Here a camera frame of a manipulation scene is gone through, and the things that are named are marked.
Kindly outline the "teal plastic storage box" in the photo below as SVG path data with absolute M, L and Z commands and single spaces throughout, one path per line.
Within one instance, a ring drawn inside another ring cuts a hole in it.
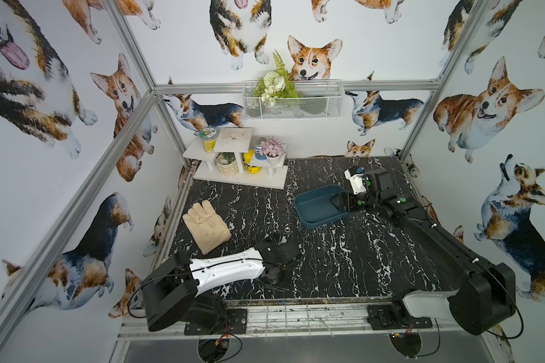
M 295 197 L 295 210 L 304 228 L 315 229 L 345 219 L 348 212 L 340 212 L 331 199 L 345 192 L 340 185 L 326 185 Z

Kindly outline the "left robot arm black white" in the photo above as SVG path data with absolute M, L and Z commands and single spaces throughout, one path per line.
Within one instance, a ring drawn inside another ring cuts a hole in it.
M 211 291 L 236 281 L 257 281 L 273 290 L 287 290 L 301 259 L 297 243 L 263 240 L 239 253 L 212 259 L 169 257 L 133 293 L 140 295 L 143 318 L 151 333 L 177 322 L 191 323 L 208 334 L 228 333 L 234 318 L 225 302 Z

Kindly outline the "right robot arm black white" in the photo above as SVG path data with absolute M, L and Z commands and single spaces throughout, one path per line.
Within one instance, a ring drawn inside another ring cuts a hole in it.
M 345 171 L 345 179 L 351 190 L 332 197 L 337 210 L 378 213 L 440 258 L 454 279 L 453 290 L 412 290 L 397 297 L 394 308 L 402 316 L 447 320 L 480 335 L 521 314 L 513 270 L 504 263 L 495 265 L 461 244 L 430 217 L 421 201 L 398 192 L 389 171 L 352 167 Z

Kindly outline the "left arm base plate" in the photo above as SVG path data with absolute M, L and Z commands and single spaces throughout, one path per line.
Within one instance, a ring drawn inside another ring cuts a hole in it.
M 184 317 L 186 336 L 245 334 L 248 323 L 248 310 L 228 309 L 224 312 L 192 310 Z

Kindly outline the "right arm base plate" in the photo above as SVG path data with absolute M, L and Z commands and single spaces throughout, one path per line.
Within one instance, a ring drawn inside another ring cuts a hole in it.
M 367 322 L 374 331 L 391 331 L 394 329 L 427 329 L 432 328 L 433 323 L 429 318 L 416 318 L 410 316 L 400 304 L 368 305 L 366 307 Z

